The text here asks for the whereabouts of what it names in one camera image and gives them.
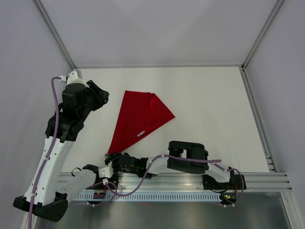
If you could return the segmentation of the red cloth napkin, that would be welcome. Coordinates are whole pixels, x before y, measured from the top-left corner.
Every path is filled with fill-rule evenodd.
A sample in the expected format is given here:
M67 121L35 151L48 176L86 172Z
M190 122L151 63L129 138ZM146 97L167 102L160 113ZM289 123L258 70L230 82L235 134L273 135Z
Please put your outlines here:
M155 93L125 91L108 154L126 150L174 118Z

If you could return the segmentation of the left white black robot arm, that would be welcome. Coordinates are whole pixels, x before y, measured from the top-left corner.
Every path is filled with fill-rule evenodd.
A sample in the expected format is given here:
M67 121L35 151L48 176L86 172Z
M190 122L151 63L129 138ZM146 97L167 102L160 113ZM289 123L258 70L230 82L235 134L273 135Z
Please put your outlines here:
M38 168L28 190L14 199L13 206L42 219L58 222L70 202L85 188L99 189L104 184L104 177L93 165L86 165L63 186L58 185L58 179L86 118L90 112L107 104L109 93L89 80L67 84L61 94L61 103L56 94L53 96L55 114L47 124Z

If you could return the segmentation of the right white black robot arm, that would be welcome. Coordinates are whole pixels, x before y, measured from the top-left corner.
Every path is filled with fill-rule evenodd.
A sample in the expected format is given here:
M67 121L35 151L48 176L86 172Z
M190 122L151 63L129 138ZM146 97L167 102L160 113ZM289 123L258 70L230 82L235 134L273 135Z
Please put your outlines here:
M244 175L232 167L220 165L221 160L208 159L208 151L199 143L171 141L168 149L154 157L136 158L128 153L106 155L105 164L112 165L114 173L130 173L150 179L165 170L201 175L205 190L226 192L245 190Z

